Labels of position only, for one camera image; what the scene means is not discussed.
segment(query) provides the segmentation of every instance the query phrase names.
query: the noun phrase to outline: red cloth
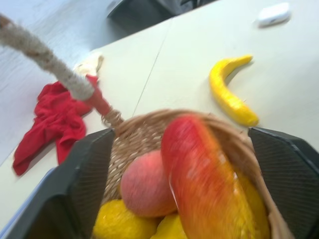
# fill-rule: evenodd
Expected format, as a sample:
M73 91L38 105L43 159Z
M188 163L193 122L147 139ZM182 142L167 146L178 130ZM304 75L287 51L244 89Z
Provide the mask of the red cloth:
M97 87L97 77L87 76L87 79ZM73 99L61 83L44 86L37 99L34 124L14 153L13 168L17 175L22 175L31 160L53 140L56 143L58 163L62 163L73 144L86 133L81 116L92 108Z

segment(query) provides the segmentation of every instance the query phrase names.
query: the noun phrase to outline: toy fruit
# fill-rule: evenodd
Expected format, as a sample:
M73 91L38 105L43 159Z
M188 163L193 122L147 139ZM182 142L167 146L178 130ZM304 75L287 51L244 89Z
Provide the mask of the toy fruit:
M166 216L177 210L159 150L128 166L121 179L121 196L126 207L141 217Z
M259 235L256 238L269 239L270 228L264 202L250 180L239 169L235 168L235 171L254 215L256 233Z
M130 164L131 164L131 163L128 163L128 164L126 165L126 167L124 167L124 172L125 172L125 170L127 170L128 166L129 166ZM121 195L121 183L119 183L118 186L117 186L117 192L119 193L120 198L122 199L122 195Z
M96 239L150 239L157 225L157 219L140 218L122 200L112 200L100 208L93 234Z
M215 136L195 115L173 120L162 160L188 239L255 239L239 180Z
M218 104L237 123L244 126L256 126L259 122L258 117L241 99L227 89L224 81L236 67L249 63L252 58L251 55L246 55L223 59L216 63L209 74L210 87Z
M151 239L187 239L178 214L166 216Z

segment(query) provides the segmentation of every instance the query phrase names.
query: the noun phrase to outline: floor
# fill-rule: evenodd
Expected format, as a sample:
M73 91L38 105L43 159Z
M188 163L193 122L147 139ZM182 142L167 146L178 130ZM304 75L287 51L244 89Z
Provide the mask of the floor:
M128 35L106 18L111 2L4 0L1 12L38 35L72 67L92 49ZM1 164L32 126L36 97L54 78L8 48L0 48L0 72Z

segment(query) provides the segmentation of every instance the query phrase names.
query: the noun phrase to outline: white object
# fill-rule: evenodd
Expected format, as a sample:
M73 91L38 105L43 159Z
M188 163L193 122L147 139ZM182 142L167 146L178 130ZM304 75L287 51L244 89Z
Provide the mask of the white object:
M104 57L100 52L94 52L83 62L76 64L73 71L81 76L86 76L87 74L98 76L103 60Z
M287 20L291 15L288 2L264 8L258 15L259 26L268 26Z

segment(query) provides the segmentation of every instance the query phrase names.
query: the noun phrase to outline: wicker basket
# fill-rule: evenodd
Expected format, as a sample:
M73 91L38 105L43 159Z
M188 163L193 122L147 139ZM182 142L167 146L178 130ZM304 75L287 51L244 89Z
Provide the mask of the wicker basket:
M231 163L239 167L255 184L262 195L269 212L272 239L294 238L278 211L265 185L252 142L245 132L240 132L212 114L187 110L161 110L123 121L121 114L112 109L102 118L104 124L111 124L117 138L113 144L109 175L106 184L105 203L120 197L117 187L126 167L137 157L160 149L160 141L166 126L183 114L196 114L218 137Z

